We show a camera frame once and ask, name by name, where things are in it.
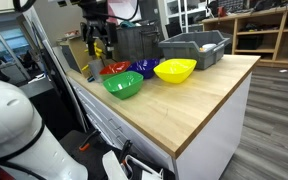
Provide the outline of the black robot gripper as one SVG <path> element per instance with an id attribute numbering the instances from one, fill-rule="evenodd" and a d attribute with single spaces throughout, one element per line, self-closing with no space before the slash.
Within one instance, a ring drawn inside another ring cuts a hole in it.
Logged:
<path id="1" fill-rule="evenodd" d="M 90 56 L 95 55 L 94 41 L 100 38 L 105 41 L 106 57 L 113 57 L 114 43 L 118 42 L 116 25 L 108 22 L 107 0 L 79 0 L 78 6 L 82 9 L 86 26 L 82 28 L 83 39 L 87 42 Z"/>

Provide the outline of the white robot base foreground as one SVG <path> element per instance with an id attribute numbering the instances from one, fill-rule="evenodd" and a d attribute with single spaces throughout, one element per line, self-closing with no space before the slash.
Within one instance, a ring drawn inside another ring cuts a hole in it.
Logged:
<path id="1" fill-rule="evenodd" d="M 0 166 L 16 180 L 87 180 L 18 87 L 0 80 Z"/>

